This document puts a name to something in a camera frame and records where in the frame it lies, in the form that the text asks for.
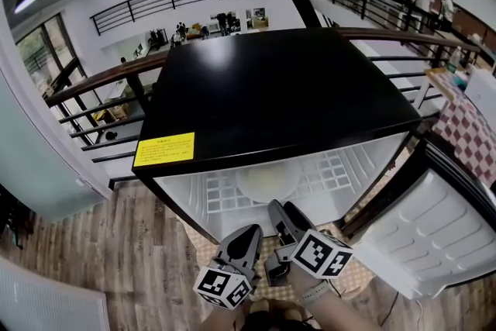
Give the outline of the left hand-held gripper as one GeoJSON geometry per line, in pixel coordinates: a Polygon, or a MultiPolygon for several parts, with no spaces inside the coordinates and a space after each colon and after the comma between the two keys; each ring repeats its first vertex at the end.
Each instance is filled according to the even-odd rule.
{"type": "Polygon", "coordinates": [[[229,310],[239,307],[253,291],[247,276],[256,273],[263,237],[257,224],[229,234],[218,247],[218,258],[200,269],[193,290],[214,306],[229,310]]]}

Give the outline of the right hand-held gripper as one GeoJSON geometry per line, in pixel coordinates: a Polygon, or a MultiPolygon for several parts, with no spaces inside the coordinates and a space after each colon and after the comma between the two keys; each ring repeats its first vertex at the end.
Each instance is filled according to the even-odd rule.
{"type": "Polygon", "coordinates": [[[291,264],[317,279],[333,280],[351,261],[353,249],[327,231],[316,231],[316,226],[293,202],[285,202],[283,207],[273,199],[268,214],[282,245],[264,262],[270,287],[289,285],[291,264]]]}

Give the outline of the white item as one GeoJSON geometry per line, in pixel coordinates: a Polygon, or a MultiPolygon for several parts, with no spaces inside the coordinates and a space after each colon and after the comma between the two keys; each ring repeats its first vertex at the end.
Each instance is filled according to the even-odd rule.
{"type": "Polygon", "coordinates": [[[260,191],[276,191],[286,183],[285,164],[251,167],[246,172],[246,185],[260,191]]]}

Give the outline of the white round plate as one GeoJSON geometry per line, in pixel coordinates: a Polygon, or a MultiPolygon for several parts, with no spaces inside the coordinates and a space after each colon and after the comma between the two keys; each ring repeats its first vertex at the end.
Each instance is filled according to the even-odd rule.
{"type": "Polygon", "coordinates": [[[295,192],[298,187],[299,179],[302,175],[301,165],[296,160],[286,160],[272,164],[285,164],[286,166],[286,183],[283,188],[276,191],[260,191],[257,189],[249,188],[246,185],[246,172],[251,167],[269,165],[259,164],[251,167],[244,167],[236,170],[236,186],[247,197],[255,202],[268,203],[273,199],[279,201],[285,200],[295,192]]]}

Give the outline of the black mini fridge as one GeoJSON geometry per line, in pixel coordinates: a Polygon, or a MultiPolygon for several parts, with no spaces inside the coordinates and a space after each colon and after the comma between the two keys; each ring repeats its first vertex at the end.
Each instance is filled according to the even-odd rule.
{"type": "Polygon", "coordinates": [[[339,222],[363,209],[421,138],[442,138],[420,130],[419,107],[334,30],[200,41],[168,54],[139,135],[143,141],[194,133],[194,158],[133,166],[133,172],[219,247],[229,234],[251,224],[261,227],[263,237],[277,235],[268,214],[271,201],[208,214],[207,174],[335,151],[354,192],[287,202],[299,207],[316,231],[327,231],[353,249],[339,222]]]}

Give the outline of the person's right forearm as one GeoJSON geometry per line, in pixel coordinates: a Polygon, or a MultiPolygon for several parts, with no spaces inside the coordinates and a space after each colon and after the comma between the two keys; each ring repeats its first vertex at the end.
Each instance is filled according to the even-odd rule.
{"type": "MultiPolygon", "coordinates": [[[[297,264],[291,263],[288,281],[299,300],[303,293],[323,280],[313,277],[297,264]]],[[[381,331],[376,323],[371,322],[353,306],[343,301],[332,287],[314,302],[303,306],[313,315],[323,331],[381,331]]]]}

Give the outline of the person's left forearm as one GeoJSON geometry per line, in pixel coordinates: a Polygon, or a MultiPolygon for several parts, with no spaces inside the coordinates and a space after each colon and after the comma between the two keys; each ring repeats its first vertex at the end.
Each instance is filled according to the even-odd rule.
{"type": "Polygon", "coordinates": [[[250,312],[251,304],[251,301],[245,301],[233,310],[215,306],[201,323],[198,331],[241,331],[245,318],[250,312]]]}

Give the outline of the person's leg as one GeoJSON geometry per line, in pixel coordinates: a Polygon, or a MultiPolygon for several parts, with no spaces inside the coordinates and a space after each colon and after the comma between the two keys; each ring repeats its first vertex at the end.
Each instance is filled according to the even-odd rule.
{"type": "Polygon", "coordinates": [[[294,302],[260,298],[251,302],[249,314],[256,312],[268,312],[278,319],[302,321],[305,317],[305,310],[294,302]]]}

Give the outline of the brown cardboard box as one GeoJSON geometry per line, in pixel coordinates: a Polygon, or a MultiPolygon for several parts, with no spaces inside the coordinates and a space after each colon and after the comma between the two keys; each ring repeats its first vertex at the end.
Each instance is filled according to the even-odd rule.
{"type": "Polygon", "coordinates": [[[115,120],[126,119],[129,117],[129,104],[114,105],[108,108],[108,112],[115,120]]]}

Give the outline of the wooden tray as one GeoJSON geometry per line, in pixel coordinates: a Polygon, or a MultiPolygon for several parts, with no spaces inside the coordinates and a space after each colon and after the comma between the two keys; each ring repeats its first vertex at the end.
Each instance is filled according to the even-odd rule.
{"type": "Polygon", "coordinates": [[[456,75],[449,72],[446,68],[426,69],[425,76],[431,86],[436,88],[447,101],[452,102],[454,99],[463,95],[463,91],[455,84],[454,78],[456,75]]]}

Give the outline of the glass partition with white blinds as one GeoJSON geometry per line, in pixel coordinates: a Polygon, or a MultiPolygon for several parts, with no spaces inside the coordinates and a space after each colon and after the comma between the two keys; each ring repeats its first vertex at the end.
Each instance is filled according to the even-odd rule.
{"type": "Polygon", "coordinates": [[[1,256],[0,325],[8,331],[110,331],[104,293],[42,277],[1,256]]]}

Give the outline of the black robot equipment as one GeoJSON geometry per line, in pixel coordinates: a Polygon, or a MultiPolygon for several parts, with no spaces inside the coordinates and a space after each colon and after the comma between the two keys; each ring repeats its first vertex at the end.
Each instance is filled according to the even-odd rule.
{"type": "Polygon", "coordinates": [[[150,38],[148,39],[151,50],[159,50],[169,43],[167,34],[164,29],[155,29],[150,31],[150,38]]]}

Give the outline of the frosted glass door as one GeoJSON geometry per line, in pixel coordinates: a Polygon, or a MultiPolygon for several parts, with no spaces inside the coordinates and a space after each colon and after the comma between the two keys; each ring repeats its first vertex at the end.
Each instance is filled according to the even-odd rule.
{"type": "Polygon", "coordinates": [[[106,202],[112,190],[92,184],[47,142],[0,72],[0,185],[48,221],[106,202]]]}

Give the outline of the green-labelled plastic bottle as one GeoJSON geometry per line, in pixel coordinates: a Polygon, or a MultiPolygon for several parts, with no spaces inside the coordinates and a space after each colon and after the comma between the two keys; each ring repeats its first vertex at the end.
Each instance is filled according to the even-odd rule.
{"type": "Polygon", "coordinates": [[[460,65],[461,58],[461,47],[458,46],[450,55],[449,61],[447,63],[447,69],[449,72],[455,74],[458,66],[460,65]]]}

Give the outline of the white box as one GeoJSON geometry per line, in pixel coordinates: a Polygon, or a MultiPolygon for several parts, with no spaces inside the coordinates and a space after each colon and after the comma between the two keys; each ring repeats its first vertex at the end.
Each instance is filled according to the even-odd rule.
{"type": "Polygon", "coordinates": [[[480,112],[496,111],[496,78],[488,70],[474,70],[464,94],[480,112]]]}

